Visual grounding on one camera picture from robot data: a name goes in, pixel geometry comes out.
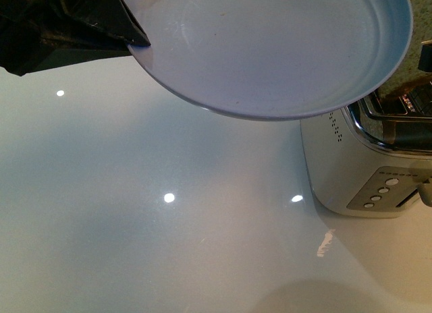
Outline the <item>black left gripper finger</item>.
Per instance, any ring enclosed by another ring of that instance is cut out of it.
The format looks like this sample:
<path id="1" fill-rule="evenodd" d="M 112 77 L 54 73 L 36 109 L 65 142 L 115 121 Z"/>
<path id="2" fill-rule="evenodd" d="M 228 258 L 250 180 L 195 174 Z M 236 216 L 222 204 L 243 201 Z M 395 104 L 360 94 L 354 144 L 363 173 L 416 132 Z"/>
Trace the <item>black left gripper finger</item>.
<path id="1" fill-rule="evenodd" d="M 59 0 L 71 19 L 122 40 L 129 45 L 150 46 L 150 41 L 124 0 Z"/>

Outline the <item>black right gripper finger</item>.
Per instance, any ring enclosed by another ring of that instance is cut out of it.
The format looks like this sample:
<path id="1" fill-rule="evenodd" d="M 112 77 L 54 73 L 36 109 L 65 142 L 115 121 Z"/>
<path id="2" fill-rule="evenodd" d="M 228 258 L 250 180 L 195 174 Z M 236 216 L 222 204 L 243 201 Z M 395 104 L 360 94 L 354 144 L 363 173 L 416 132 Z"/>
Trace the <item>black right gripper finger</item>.
<path id="1" fill-rule="evenodd" d="M 432 72 L 432 42 L 422 42 L 421 54 L 418 60 L 418 69 L 423 72 Z"/>

